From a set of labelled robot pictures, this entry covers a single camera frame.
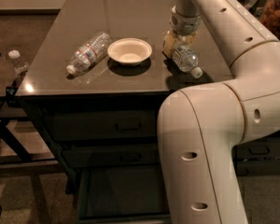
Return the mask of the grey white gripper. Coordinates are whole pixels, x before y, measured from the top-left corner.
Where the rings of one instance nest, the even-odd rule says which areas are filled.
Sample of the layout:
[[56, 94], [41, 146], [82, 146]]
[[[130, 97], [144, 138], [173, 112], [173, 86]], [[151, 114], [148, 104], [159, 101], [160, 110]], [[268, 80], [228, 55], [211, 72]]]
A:
[[192, 46], [197, 35], [197, 30], [201, 24], [201, 16], [186, 17], [177, 12], [176, 7], [172, 8], [170, 17], [171, 31], [168, 31], [163, 39], [163, 53], [167, 58], [172, 57], [172, 53], [180, 40], [183, 44]]

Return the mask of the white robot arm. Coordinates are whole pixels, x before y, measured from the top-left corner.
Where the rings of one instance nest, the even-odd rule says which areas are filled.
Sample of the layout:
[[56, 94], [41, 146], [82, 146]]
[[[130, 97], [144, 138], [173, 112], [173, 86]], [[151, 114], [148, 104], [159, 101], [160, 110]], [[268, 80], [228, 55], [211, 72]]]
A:
[[234, 146], [280, 130], [280, 41], [236, 0], [177, 0], [203, 19], [232, 78], [175, 91], [161, 105], [158, 143], [172, 224], [248, 224]]

